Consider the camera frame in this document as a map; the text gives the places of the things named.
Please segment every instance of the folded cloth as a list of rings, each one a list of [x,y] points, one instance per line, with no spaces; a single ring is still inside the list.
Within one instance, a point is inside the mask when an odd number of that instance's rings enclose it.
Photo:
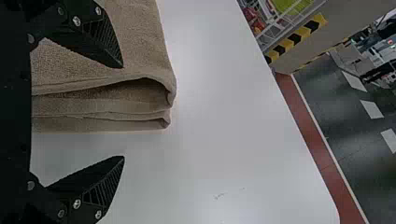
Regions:
[[[48,39],[31,53],[36,132],[120,132],[166,128],[176,78],[155,0],[98,1],[124,60],[113,69]]]

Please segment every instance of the red floor stripe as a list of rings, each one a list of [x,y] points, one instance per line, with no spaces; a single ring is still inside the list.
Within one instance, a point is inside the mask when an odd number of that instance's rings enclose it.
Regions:
[[[291,76],[276,74],[276,82],[332,195],[341,224],[365,223]]]

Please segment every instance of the beige towel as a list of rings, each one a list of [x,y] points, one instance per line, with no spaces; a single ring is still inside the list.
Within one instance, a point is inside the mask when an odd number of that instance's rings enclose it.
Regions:
[[[48,39],[31,53],[36,132],[166,128],[176,96],[155,0],[101,0],[124,60],[112,69]]]

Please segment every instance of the white floor marking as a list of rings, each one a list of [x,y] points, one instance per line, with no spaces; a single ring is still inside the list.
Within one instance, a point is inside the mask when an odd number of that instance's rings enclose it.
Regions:
[[[396,133],[392,129],[389,129],[382,132],[381,135],[387,142],[390,151],[394,154],[396,152]]]
[[[320,133],[320,136],[321,136],[324,144],[326,145],[327,150],[329,151],[330,155],[332,156],[332,161],[334,161],[335,166],[337,167],[338,173],[340,173],[341,177],[343,177],[344,183],[346,184],[346,188],[348,189],[350,195],[352,196],[353,201],[355,202],[356,206],[358,207],[359,212],[361,213],[361,216],[364,219],[364,222],[366,224],[370,224],[369,220],[367,219],[367,216],[364,214],[363,210],[361,209],[361,205],[359,204],[358,199],[355,196],[355,193],[353,193],[352,188],[350,187],[349,183],[347,182],[347,178],[345,177],[343,170],[341,169],[340,165],[338,164],[337,159],[335,158],[334,154],[332,153],[332,150],[331,150],[331,148],[329,146],[329,143],[327,142],[326,137],[324,136],[322,130],[320,129],[320,127],[318,125],[318,121],[315,119],[315,116],[312,113],[311,108],[308,106],[308,102],[305,100],[305,97],[303,95],[303,92],[300,89],[300,86],[298,85],[298,83],[297,83],[296,79],[294,78],[294,76],[291,76],[291,78],[293,79],[294,85],[296,85],[297,90],[300,93],[300,96],[301,96],[301,98],[304,101],[305,107],[308,110],[309,115],[311,116],[312,120],[314,121],[315,125],[317,126],[317,129],[318,129],[318,131]]]
[[[366,88],[363,86],[361,80],[358,77],[353,77],[352,75],[344,71],[342,71],[342,73],[344,77],[346,77],[347,82],[353,89],[367,92]]]
[[[366,109],[367,114],[369,114],[371,119],[382,119],[384,115],[382,114],[381,110],[379,110],[378,106],[374,102],[370,101],[363,101],[361,100],[361,104]]]

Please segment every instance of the metal railing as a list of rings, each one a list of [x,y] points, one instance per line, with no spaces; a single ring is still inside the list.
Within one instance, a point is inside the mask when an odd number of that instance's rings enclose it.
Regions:
[[[290,7],[279,13],[276,9],[276,0],[253,0],[246,3],[259,12],[260,19],[265,22],[265,28],[256,35],[256,40],[263,53],[285,37],[300,22],[311,16],[327,0],[295,0]]]

